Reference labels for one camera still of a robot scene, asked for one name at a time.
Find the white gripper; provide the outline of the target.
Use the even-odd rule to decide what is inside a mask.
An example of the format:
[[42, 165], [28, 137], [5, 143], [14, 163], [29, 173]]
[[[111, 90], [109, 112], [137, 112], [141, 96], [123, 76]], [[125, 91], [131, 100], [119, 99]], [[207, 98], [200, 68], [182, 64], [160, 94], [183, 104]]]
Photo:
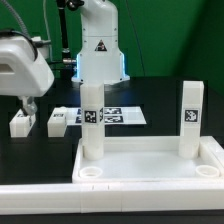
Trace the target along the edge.
[[43, 96], [54, 75], [33, 40], [18, 31], [0, 31], [0, 95], [23, 96], [22, 111], [33, 116], [33, 97]]

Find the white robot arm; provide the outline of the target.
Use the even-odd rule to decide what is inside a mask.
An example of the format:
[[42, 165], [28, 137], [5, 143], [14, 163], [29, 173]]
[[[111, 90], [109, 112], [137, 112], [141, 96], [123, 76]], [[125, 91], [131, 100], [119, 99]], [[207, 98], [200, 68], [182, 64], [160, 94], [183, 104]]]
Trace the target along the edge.
[[[109, 0], [56, 0], [60, 16], [63, 61], [76, 69], [74, 82], [112, 85], [129, 79], [118, 46], [118, 12]], [[35, 39], [7, 0], [0, 0], [21, 30], [0, 30], [0, 95], [16, 96], [28, 115], [37, 111], [34, 99], [43, 96], [54, 75], [42, 51], [49, 41]], [[65, 9], [81, 11], [82, 49], [70, 58]]]

